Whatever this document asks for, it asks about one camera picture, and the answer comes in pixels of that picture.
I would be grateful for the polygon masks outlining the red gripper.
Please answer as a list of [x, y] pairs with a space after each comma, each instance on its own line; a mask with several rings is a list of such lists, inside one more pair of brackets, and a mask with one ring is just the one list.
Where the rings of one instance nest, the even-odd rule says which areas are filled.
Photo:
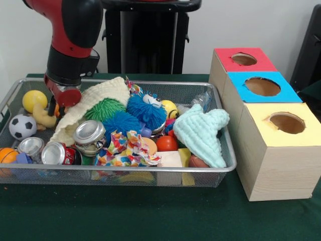
[[44, 78], [45, 84], [52, 92], [53, 96], [48, 105], [48, 116], [54, 116], [56, 103], [60, 107], [70, 107], [76, 105], [82, 97], [80, 87], [76, 86], [63, 86], [55, 83], [49, 77]]

